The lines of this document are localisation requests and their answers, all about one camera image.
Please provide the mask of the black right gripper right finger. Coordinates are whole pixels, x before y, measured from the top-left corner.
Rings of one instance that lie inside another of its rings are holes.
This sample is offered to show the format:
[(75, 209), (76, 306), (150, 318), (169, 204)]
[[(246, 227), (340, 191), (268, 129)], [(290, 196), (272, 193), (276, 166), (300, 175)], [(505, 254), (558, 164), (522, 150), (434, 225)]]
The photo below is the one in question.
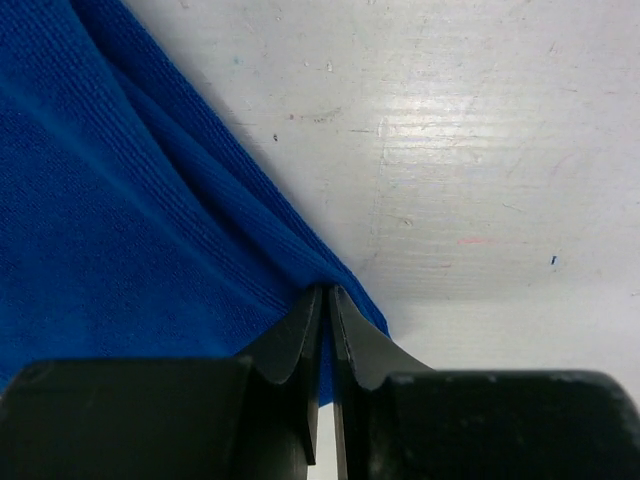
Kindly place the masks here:
[(369, 323), (344, 287), (330, 287), (327, 303), (338, 477), (400, 478), (396, 406), (387, 379), (432, 368)]

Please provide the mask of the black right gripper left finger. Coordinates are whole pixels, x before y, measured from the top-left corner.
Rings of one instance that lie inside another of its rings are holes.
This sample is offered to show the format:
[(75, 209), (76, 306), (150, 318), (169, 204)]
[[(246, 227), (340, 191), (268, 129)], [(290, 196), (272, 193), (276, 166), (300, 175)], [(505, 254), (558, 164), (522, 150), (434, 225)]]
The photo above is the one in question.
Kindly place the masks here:
[(316, 463), (320, 363), (323, 341), (323, 288), (308, 288), (292, 309), (239, 353), (259, 375), (289, 395), (295, 433), (305, 460)]

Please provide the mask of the royal blue towel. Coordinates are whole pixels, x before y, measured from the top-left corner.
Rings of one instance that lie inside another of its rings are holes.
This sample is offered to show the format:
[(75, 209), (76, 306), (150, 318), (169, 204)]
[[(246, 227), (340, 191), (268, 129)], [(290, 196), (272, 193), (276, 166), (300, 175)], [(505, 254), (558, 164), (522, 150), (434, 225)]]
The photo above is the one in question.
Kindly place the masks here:
[(1, 380), (230, 356), (314, 284), (386, 320), (127, 7), (1, 5)]

